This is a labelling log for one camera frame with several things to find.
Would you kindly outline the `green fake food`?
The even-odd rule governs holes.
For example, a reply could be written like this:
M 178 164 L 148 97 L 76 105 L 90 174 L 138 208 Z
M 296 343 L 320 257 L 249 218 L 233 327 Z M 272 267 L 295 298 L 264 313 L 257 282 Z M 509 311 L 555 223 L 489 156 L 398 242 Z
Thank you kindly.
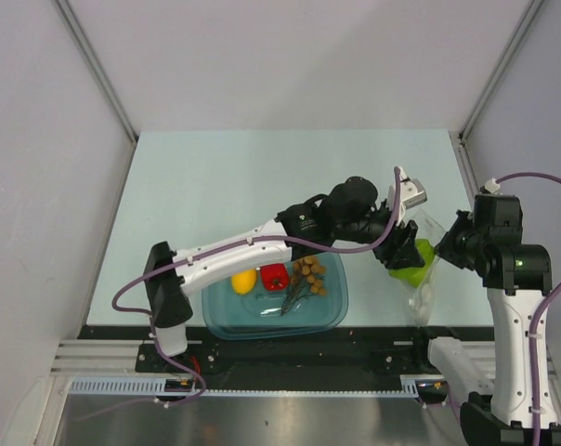
M 390 269 L 388 275 L 413 288 L 418 288 L 425 279 L 428 270 L 433 266 L 436 253 L 434 245 L 427 239 L 417 239 L 415 241 L 415 246 L 424 260 L 424 265 L 418 268 Z

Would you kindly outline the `clear polka dot zip bag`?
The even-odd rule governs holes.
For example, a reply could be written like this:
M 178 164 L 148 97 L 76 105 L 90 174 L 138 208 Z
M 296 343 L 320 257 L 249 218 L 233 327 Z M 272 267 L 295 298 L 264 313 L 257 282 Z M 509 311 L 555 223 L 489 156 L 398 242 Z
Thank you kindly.
M 445 235 L 445 230 L 424 210 L 411 215 L 417 224 L 417 248 L 421 252 L 425 266 L 415 274 L 414 278 L 405 279 L 404 309 L 407 322 L 415 326 L 426 326 L 429 323 L 435 301 L 435 282 L 439 257 L 435 247 Z

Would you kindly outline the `brown fake berry bunch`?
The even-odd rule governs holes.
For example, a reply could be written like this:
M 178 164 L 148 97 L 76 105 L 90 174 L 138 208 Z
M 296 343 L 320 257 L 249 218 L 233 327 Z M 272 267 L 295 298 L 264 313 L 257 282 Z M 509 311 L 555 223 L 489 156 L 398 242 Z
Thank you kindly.
M 280 307 L 280 314 L 290 312 L 302 299 L 311 296 L 326 296 L 326 267 L 318 256 L 305 256 L 292 263 L 289 285 L 285 299 Z

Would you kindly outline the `red fake food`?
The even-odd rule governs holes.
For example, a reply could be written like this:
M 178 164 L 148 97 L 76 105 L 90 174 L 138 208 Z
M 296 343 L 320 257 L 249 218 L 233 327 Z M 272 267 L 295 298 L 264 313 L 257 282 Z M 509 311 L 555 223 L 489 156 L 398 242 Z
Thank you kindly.
M 290 283 L 290 276 L 284 264 L 270 264 L 260 268 L 260 279 L 263 287 L 269 292 L 286 289 Z

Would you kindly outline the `yellow fake lemon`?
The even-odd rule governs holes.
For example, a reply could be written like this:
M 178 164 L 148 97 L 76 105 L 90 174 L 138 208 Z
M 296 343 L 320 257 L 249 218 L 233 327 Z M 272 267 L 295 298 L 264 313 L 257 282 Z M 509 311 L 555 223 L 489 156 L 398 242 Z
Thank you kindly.
M 237 295 L 247 295 L 254 289 L 257 279 L 258 275 L 255 269 L 245 270 L 231 276 L 231 288 Z

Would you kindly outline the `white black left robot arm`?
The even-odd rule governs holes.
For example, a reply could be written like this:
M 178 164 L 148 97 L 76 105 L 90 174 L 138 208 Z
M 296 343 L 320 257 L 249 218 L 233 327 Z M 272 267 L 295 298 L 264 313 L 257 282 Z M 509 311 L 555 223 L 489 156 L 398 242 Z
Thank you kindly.
M 426 201 L 424 186 L 398 170 L 387 198 L 382 202 L 377 198 L 369 180 L 350 177 L 330 193 L 293 204 L 223 242 L 177 252 L 168 243 L 155 244 L 143 282 L 157 362 L 171 372 L 187 364 L 186 323 L 193 315 L 189 296 L 235 273 L 322 252 L 338 253 L 337 241 L 350 242 L 350 254 L 373 252 L 386 269 L 423 267 L 415 245 L 418 227 L 405 222 L 404 215 Z

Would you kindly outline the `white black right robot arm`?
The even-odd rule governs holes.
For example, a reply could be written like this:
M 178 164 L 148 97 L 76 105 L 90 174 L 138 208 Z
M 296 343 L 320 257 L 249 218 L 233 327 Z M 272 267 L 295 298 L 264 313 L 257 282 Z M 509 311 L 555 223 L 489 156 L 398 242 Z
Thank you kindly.
M 553 294 L 548 251 L 526 244 L 523 212 L 513 195 L 479 193 L 459 211 L 437 245 L 437 256 L 477 274 L 493 320 L 495 377 L 481 373 L 461 341 L 437 337 L 413 347 L 423 373 L 436 369 L 459 400 L 469 445 L 561 445 L 561 423 L 548 383 L 546 316 Z

